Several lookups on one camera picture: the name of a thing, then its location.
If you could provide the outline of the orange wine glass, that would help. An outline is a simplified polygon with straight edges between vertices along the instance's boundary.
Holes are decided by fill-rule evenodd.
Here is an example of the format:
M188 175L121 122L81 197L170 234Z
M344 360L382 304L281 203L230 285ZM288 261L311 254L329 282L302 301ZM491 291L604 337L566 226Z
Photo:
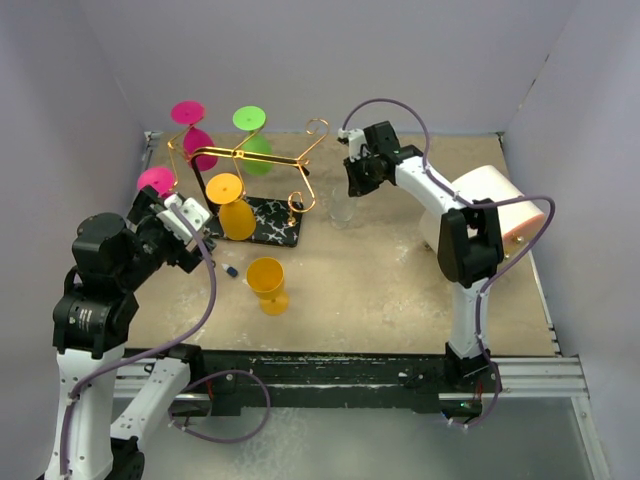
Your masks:
M284 269L278 260L272 257L254 260L247 269L246 280L265 314L277 316L288 309Z
M245 200L244 184L237 175L215 175L207 183L205 193L211 202L219 206L218 217L228 239L244 241L254 234L256 219Z

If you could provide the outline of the pink wine glass front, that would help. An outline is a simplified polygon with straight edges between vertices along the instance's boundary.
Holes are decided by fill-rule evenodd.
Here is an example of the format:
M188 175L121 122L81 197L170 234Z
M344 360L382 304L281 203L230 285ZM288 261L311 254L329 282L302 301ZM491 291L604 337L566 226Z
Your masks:
M161 198L167 198L176 186L176 177L168 167L151 167L140 174L136 186L138 190L152 187Z

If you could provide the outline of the pink wine glass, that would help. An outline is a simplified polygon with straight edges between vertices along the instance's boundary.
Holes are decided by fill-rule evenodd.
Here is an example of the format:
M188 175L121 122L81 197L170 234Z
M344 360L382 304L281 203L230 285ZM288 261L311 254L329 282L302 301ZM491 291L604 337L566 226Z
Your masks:
M140 174L136 186L138 190L152 187L161 198L167 198L176 186L176 177L168 167L151 167Z
M190 160L195 150L203 147L214 147L214 142L210 135L197 126L205 118L205 115L205 107L193 100L177 103L170 112L171 119L175 123L187 127L183 136L184 158L190 165L196 164L201 172L213 169L218 162L218 157L211 155L199 155L193 161Z

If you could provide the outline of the gold wine glass rack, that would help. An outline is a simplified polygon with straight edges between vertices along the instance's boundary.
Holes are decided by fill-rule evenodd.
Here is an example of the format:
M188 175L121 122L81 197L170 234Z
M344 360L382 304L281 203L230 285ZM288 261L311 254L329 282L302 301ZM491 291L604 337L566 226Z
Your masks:
M204 181L200 171L196 164L190 165L184 158L183 151L183 136L186 133L187 127L178 134L174 135L167 142L169 150L169 156L174 159L176 156L182 157L185 163L191 168L194 173L201 193L205 197L205 202L208 210L211 212L211 219L207 223L206 229L209 230L212 236L219 240L229 240L234 242L250 242L262 245L274 245L283 247L295 247L298 244L300 236L300 224L302 216L309 212L316 205L316 195L309 182L309 172L307 164L309 163L308 155L310 152L321 144L329 133L329 124L326 120L321 118L313 118L307 122L308 126L314 126L314 129L308 128L306 133L313 137L315 141L303 150L302 153L295 157L286 157L279 155L264 155L258 153L245 152L241 149L241 145L244 143L245 137L233 148L222 147L203 147L195 150L191 155L190 160L193 161L199 155L211 155L217 156L218 159L229 159L233 162L234 170L232 173L237 175L244 184L245 200L251 207L255 219L256 229L254 234L247 240L234 241L228 239L222 229L218 213L219 206L211 202L205 193L206 185L209 181ZM301 176L306 191L309 193L310 202L303 202L303 193L301 191L291 192L285 199L274 198L262 198L250 196L247 193L246 184L242 174L244 169L241 162L243 160L254 160L270 163L274 166L285 166L294 169Z

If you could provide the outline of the green wine glass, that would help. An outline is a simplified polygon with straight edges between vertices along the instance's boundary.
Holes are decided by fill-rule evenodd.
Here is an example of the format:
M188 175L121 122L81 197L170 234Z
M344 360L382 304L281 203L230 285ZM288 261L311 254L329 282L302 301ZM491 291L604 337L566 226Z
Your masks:
M260 134L260 130L266 124L266 120L265 111L258 106L247 105L234 112L234 126L247 133L247 137L241 145L242 150L264 155L272 153L271 144ZM270 163L254 160L243 160L241 164L247 174L254 176L264 176L273 168Z

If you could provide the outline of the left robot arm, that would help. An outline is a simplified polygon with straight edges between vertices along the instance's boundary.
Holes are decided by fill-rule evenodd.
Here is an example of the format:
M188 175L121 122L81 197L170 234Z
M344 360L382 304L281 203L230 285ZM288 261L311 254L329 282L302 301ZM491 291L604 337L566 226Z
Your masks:
M162 198L145 187L128 216L105 212L78 226L75 264L52 314L59 403L44 478L141 478L149 439L174 398L204 384L201 350L185 342L201 322L132 357L125 345L139 308L135 293L162 266L214 269L210 219L194 198Z

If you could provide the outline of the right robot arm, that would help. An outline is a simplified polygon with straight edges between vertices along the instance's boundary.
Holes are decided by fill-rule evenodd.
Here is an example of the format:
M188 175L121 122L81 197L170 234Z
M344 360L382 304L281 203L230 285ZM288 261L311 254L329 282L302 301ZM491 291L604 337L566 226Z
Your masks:
M339 129L348 146L343 161L348 195L365 196L385 181L414 197L436 221L427 236L441 273L452 284L453 324L445 345L444 376L456 391L467 391L491 367L487 324L490 289L486 282L504 259L497 208L489 199L469 207L435 169L423 165L424 152L402 146L388 121L364 129Z

